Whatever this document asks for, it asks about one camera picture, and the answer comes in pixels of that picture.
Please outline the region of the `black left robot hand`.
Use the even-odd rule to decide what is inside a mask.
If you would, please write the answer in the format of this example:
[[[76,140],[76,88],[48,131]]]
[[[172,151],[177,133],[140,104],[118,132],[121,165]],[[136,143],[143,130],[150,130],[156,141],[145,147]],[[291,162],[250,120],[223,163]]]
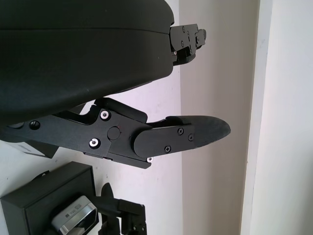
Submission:
[[[139,168],[230,134],[210,116],[146,113],[110,98],[169,76],[206,40],[163,0],[3,0],[0,139],[52,158],[59,147]]]

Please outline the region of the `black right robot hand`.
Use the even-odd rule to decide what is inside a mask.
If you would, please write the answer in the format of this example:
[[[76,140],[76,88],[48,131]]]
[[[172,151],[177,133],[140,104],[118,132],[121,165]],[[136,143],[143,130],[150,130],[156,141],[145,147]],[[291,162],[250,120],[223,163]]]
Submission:
[[[145,206],[114,198],[111,185],[104,184],[101,195],[91,199],[101,214],[100,235],[146,235]]]

